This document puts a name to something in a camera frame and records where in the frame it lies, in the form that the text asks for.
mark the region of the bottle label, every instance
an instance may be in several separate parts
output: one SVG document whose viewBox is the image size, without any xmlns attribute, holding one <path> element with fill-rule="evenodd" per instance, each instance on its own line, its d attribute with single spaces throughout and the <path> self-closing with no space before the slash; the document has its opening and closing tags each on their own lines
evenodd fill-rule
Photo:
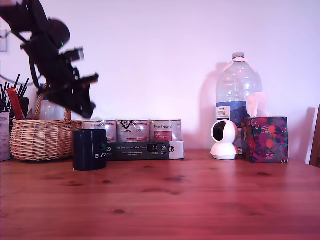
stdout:
<svg viewBox="0 0 320 240">
<path fill-rule="evenodd" d="M 243 118 L 249 118 L 246 101 L 227 101 L 216 104 L 216 120 L 230 120 L 241 128 Z"/>
<path fill-rule="evenodd" d="M 230 106 L 216 106 L 216 120 L 230 120 Z"/>
</svg>

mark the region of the black mug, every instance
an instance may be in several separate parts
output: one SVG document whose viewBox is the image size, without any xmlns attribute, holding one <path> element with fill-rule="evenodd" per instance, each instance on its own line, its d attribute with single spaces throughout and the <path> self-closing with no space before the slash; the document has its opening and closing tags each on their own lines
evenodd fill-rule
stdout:
<svg viewBox="0 0 320 240">
<path fill-rule="evenodd" d="M 107 131 L 73 130 L 73 169 L 92 171 L 107 166 Z"/>
</svg>

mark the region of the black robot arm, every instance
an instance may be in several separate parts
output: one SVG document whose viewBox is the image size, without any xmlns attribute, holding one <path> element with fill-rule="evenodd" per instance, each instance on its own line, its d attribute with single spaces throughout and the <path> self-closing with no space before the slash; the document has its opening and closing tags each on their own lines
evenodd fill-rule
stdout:
<svg viewBox="0 0 320 240">
<path fill-rule="evenodd" d="M 1 6 L 0 17 L 23 42 L 21 49 L 29 56 L 31 76 L 39 93 L 84 118 L 91 118 L 96 105 L 90 101 L 90 84 L 96 83 L 99 75 L 80 78 L 79 70 L 72 66 L 72 62 L 84 59 L 83 48 L 59 54 L 70 39 L 68 27 L 57 19 L 48 19 L 39 0 Z M 21 36 L 23 32 L 31 32 L 29 40 Z M 35 66 L 45 77 L 46 88 L 40 87 Z"/>
</svg>

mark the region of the tin can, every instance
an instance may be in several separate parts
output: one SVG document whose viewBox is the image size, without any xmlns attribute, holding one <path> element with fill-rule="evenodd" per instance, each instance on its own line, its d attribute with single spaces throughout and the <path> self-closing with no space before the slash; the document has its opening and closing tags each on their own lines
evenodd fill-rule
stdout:
<svg viewBox="0 0 320 240">
<path fill-rule="evenodd" d="M 104 129 L 106 130 L 106 138 L 108 143 L 117 142 L 117 121 L 83 121 L 82 129 Z"/>
<path fill-rule="evenodd" d="M 150 122 L 148 120 L 119 120 L 118 141 L 119 143 L 149 142 Z"/>
<path fill-rule="evenodd" d="M 150 126 L 152 142 L 180 142 L 181 120 L 152 120 Z"/>
</svg>

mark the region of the wooden table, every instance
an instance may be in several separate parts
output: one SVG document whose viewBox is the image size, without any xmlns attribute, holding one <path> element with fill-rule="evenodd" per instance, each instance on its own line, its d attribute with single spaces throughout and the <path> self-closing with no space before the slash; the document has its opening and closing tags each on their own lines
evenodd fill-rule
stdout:
<svg viewBox="0 0 320 240">
<path fill-rule="evenodd" d="M 320 169 L 185 160 L 4 161 L 1 240 L 319 240 Z"/>
</svg>

